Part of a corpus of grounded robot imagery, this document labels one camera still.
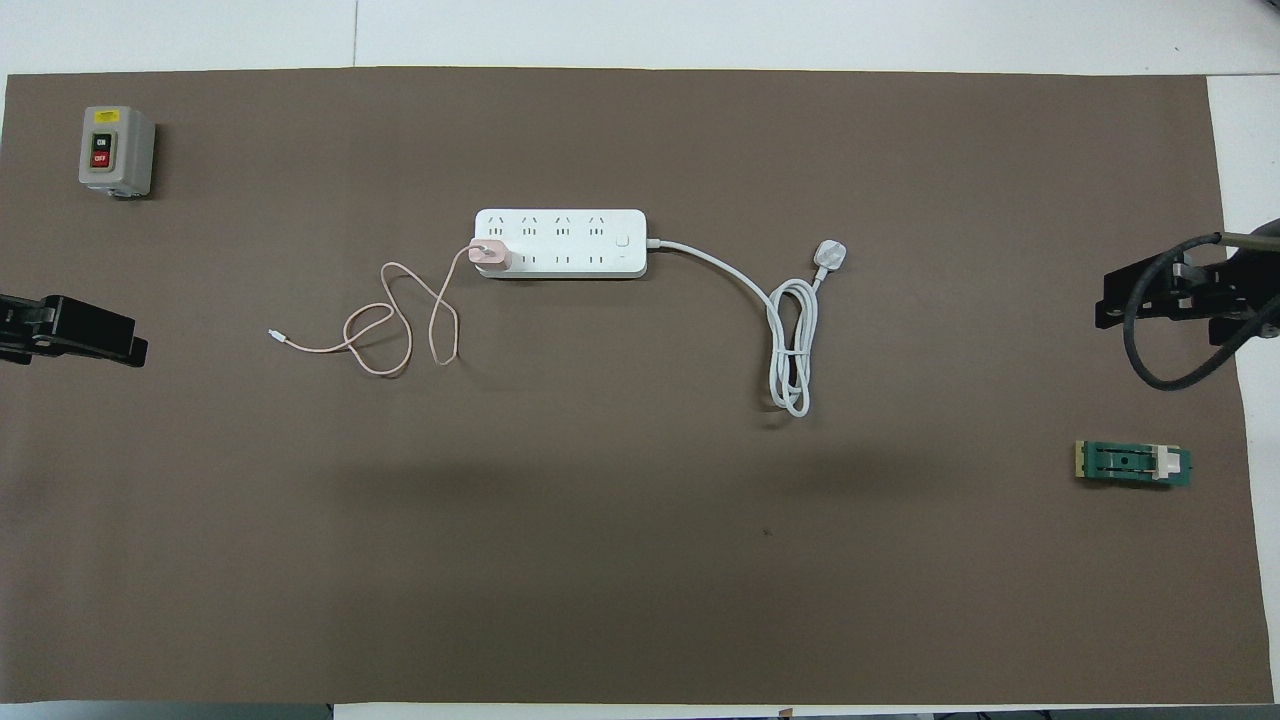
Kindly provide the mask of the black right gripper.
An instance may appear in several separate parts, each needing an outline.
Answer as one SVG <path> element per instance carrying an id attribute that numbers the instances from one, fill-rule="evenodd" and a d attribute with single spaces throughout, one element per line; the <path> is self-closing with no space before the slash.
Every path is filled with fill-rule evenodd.
<path id="1" fill-rule="evenodd" d="M 1279 255 L 1239 249 L 1219 263 L 1199 265 L 1188 252 L 1167 261 L 1161 255 L 1132 263 L 1103 277 L 1103 299 L 1094 305 L 1094 328 L 1124 325 L 1126 300 L 1151 266 L 1156 272 L 1142 291 L 1143 301 L 1133 320 L 1164 318 L 1178 322 L 1207 320 L 1208 343 L 1222 347 L 1238 336 L 1277 337 Z M 1180 293 L 1179 300 L 1167 299 Z"/>

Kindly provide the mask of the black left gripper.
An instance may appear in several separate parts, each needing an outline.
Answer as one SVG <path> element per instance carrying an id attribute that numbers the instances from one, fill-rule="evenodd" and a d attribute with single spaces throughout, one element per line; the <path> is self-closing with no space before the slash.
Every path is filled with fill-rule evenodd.
<path id="1" fill-rule="evenodd" d="M 35 341 L 35 332 L 44 323 L 45 334 L 63 343 Z M 44 302 L 1 295 L 1 360 L 5 363 L 29 365 L 33 356 L 77 356 L 142 368 L 148 342 L 133 338 L 132 318 L 78 299 L 46 296 Z M 131 347 L 118 352 L 69 343 L 131 343 Z"/>

